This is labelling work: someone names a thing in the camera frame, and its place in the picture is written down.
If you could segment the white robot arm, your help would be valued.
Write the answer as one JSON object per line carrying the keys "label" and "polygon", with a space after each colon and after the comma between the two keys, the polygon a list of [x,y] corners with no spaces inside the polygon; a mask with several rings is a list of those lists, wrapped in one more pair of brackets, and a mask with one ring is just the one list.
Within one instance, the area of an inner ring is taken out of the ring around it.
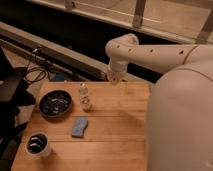
{"label": "white robot arm", "polygon": [[146,171],[213,171],[213,44],[141,45],[126,34],[105,52],[113,84],[130,63],[162,75],[145,117]]}

